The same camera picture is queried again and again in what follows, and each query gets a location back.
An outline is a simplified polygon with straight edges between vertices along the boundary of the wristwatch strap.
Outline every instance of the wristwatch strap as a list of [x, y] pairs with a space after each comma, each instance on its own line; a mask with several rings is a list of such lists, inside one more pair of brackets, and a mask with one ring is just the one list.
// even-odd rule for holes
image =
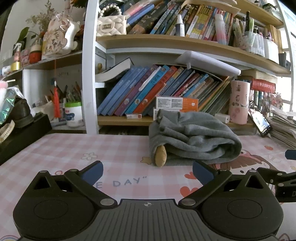
[[10, 133], [13, 131], [15, 127], [15, 123], [13, 120], [11, 120], [10, 124], [5, 124], [1, 129], [0, 129], [0, 144], [4, 142], [4, 140], [10, 135]]

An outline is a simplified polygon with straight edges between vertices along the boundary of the gray ribbed plate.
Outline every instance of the gray ribbed plate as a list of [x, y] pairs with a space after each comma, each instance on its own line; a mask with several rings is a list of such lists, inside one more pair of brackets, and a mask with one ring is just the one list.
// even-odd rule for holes
[[[101, 210], [83, 232], [67, 241], [231, 241], [211, 231], [193, 210], [173, 200], [122, 200]], [[262, 241], [277, 241], [269, 237]]]

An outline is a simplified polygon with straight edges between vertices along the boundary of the black circular cover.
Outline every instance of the black circular cover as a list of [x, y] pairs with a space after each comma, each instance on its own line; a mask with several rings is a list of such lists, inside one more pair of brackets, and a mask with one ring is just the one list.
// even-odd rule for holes
[[63, 191], [52, 197], [22, 196], [13, 211], [19, 233], [34, 240], [72, 237], [86, 228], [93, 216], [94, 207], [87, 198]]
[[276, 198], [255, 188], [246, 188], [243, 194], [236, 190], [214, 194], [204, 202], [201, 214], [223, 236], [244, 240], [275, 234], [283, 220]]

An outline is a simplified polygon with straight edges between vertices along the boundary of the tablecloth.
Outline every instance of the tablecloth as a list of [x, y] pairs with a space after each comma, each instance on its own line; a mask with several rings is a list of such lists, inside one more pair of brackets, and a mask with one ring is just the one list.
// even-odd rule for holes
[[[241, 155], [227, 164], [234, 174], [258, 167], [296, 171], [296, 161], [285, 158], [285, 149], [271, 139], [240, 136]], [[167, 199], [178, 202], [202, 185], [192, 167], [162, 167], [151, 164], [146, 136], [50, 134], [33, 143], [0, 166], [0, 241], [19, 238], [12, 212], [19, 198], [40, 170], [60, 175], [71, 168], [82, 169], [95, 160], [104, 166], [103, 176], [94, 185], [115, 198]], [[281, 204], [284, 221], [277, 237], [296, 239], [296, 203]]]

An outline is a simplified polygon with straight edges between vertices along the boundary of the gray cloth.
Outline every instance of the gray cloth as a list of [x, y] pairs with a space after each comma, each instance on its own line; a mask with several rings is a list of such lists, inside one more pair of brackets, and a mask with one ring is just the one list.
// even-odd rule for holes
[[203, 112], [159, 110], [149, 126], [149, 151], [152, 161], [158, 146], [167, 152], [166, 166], [192, 165], [194, 159], [206, 164], [229, 162], [237, 158], [242, 143], [230, 128]]

